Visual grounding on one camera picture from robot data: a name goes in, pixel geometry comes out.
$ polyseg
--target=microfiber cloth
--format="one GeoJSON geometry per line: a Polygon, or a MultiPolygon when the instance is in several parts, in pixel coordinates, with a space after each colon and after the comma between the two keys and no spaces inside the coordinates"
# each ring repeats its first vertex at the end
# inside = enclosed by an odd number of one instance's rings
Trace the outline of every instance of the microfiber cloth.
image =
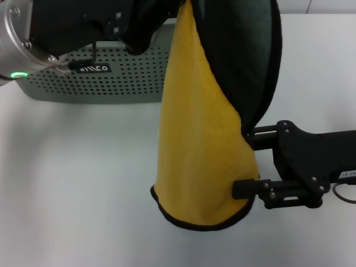
{"type": "Polygon", "coordinates": [[[167,65],[156,184],[164,217],[197,231],[232,226],[254,198],[233,182],[258,179],[248,133],[277,83],[282,38],[276,0],[186,0],[167,65]]]}

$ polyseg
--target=white wall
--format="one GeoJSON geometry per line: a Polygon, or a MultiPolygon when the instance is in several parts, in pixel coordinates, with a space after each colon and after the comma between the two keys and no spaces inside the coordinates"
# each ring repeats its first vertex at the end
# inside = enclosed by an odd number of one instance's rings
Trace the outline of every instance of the white wall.
{"type": "Polygon", "coordinates": [[[308,14],[356,13],[356,0],[311,0],[308,14]]]}
{"type": "Polygon", "coordinates": [[[282,14],[306,14],[310,0],[277,0],[277,2],[282,14]]]}

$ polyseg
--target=screw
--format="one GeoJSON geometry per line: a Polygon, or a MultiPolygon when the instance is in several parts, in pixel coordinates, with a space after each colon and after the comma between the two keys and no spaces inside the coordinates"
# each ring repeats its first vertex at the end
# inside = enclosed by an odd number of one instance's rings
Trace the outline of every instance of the screw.
{"type": "Polygon", "coordinates": [[[48,60],[49,60],[51,63],[56,63],[56,62],[57,62],[56,57],[53,56],[53,55],[50,55],[49,58],[48,58],[48,60]]]}
{"type": "Polygon", "coordinates": [[[115,27],[115,28],[113,29],[113,33],[114,33],[114,34],[118,34],[119,31],[120,31],[119,27],[115,27]]]}
{"type": "Polygon", "coordinates": [[[27,40],[24,40],[22,44],[23,44],[23,46],[25,46],[25,48],[27,48],[27,49],[31,49],[31,47],[32,47],[31,43],[28,42],[27,40]]]}
{"type": "Polygon", "coordinates": [[[18,8],[15,7],[15,6],[12,6],[12,7],[11,7],[10,12],[11,12],[11,14],[13,14],[13,16],[14,16],[15,18],[17,18],[17,17],[20,16],[20,10],[18,10],[18,8]]]}
{"type": "Polygon", "coordinates": [[[122,17],[122,12],[117,12],[115,14],[116,19],[120,19],[122,17]]]}
{"type": "Polygon", "coordinates": [[[275,198],[276,198],[276,193],[275,193],[275,192],[269,193],[269,197],[270,197],[271,199],[275,199],[275,198]]]}

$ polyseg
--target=green led light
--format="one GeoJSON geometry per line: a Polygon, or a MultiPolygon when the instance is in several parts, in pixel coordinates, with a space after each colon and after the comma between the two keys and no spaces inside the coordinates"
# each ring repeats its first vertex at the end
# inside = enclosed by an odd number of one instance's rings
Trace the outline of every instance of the green led light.
{"type": "Polygon", "coordinates": [[[25,72],[14,72],[11,73],[11,78],[21,78],[21,77],[26,77],[28,73],[25,72]]]}

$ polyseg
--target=white sticker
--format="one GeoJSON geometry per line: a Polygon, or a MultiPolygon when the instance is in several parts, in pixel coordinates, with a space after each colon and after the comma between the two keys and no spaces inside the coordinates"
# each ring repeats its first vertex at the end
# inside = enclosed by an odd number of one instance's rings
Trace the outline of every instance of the white sticker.
{"type": "Polygon", "coordinates": [[[353,170],[353,171],[343,171],[343,172],[340,174],[339,179],[348,178],[348,177],[353,177],[353,176],[356,176],[356,170],[353,170]]]}

